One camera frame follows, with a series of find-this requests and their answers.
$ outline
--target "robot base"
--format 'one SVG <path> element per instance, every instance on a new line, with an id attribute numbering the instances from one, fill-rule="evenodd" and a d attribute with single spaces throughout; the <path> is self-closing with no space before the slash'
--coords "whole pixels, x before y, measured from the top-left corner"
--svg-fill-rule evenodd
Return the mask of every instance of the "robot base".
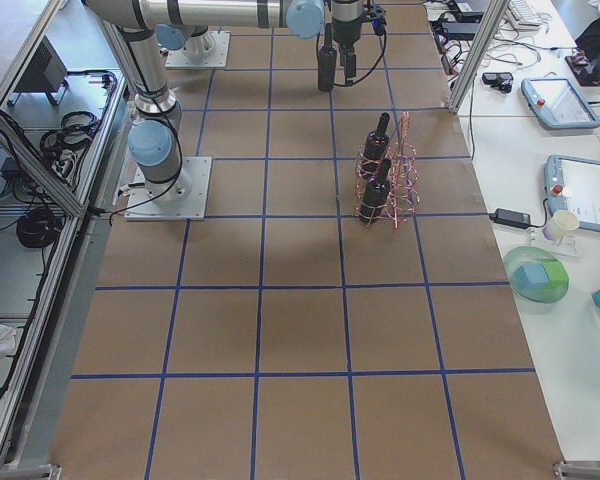
<path id="1" fill-rule="evenodd" d="M 207 206 L 207 193 L 211 178 L 211 157 L 184 157 L 182 169 L 186 170 L 192 179 L 191 191 L 184 198 L 161 201 L 158 198 L 144 205 L 133 208 L 134 205 L 150 200 L 152 197 L 144 189 L 131 191 L 129 207 L 124 214 L 127 220 L 204 220 Z M 144 182 L 144 175 L 138 168 L 134 182 Z"/>
<path id="2" fill-rule="evenodd" d="M 229 32 L 211 32 L 216 48 L 211 55 L 199 61 L 191 60 L 182 50 L 169 52 L 165 66 L 168 70 L 203 70 L 209 68 L 225 68 L 229 53 Z"/>

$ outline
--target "white cup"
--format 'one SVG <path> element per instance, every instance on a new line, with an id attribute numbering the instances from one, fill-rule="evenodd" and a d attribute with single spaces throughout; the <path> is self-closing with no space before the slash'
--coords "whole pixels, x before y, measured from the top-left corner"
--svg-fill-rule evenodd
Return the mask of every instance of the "white cup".
<path id="1" fill-rule="evenodd" d="M 562 237 L 573 232 L 580 226 L 580 220 L 575 213 L 568 210 L 557 210 L 542 229 L 547 240 L 554 243 L 562 242 Z"/>

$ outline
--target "tablet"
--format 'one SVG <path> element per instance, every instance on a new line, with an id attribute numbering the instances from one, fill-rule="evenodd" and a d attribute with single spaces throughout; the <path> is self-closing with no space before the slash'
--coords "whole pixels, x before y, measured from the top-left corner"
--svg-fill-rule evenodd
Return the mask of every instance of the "tablet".
<path id="1" fill-rule="evenodd" d="M 551 155 L 544 174 L 549 213 L 569 210 L 581 228 L 600 232 L 600 162 Z"/>
<path id="2" fill-rule="evenodd" d="M 571 79 L 525 78 L 521 91 L 533 113 L 548 129 L 600 126 L 600 119 Z"/>

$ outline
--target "wine bottle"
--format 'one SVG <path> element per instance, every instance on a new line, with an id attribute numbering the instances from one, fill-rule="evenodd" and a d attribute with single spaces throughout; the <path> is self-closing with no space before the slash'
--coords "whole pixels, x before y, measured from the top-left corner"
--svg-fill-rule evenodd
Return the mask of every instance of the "wine bottle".
<path id="1" fill-rule="evenodd" d="M 391 190 L 391 182 L 387 180 L 390 169 L 391 160 L 385 158 L 380 162 L 378 172 L 365 185 L 362 205 L 358 212 L 362 223 L 367 225 L 374 223 L 382 213 L 382 208 L 387 203 L 387 197 Z"/>
<path id="2" fill-rule="evenodd" d="M 380 160 L 384 158 L 389 145 L 389 137 L 387 136 L 389 118 L 389 114 L 386 112 L 380 115 L 378 126 L 375 130 L 369 132 L 367 140 L 364 142 L 362 153 L 364 158 L 362 159 L 362 165 L 360 165 L 360 176 L 367 181 L 378 170 Z"/>
<path id="3" fill-rule="evenodd" d="M 336 78 L 338 51 L 333 46 L 331 24 L 324 26 L 324 45 L 318 50 L 318 90 L 330 92 Z"/>

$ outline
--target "keyboard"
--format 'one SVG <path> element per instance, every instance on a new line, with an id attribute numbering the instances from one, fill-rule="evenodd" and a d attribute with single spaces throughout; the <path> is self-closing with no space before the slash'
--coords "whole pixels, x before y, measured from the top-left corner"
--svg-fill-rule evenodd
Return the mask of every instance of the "keyboard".
<path id="1" fill-rule="evenodd" d="M 539 30 L 543 25 L 542 18 L 527 0 L 510 0 L 504 18 L 516 30 Z"/>

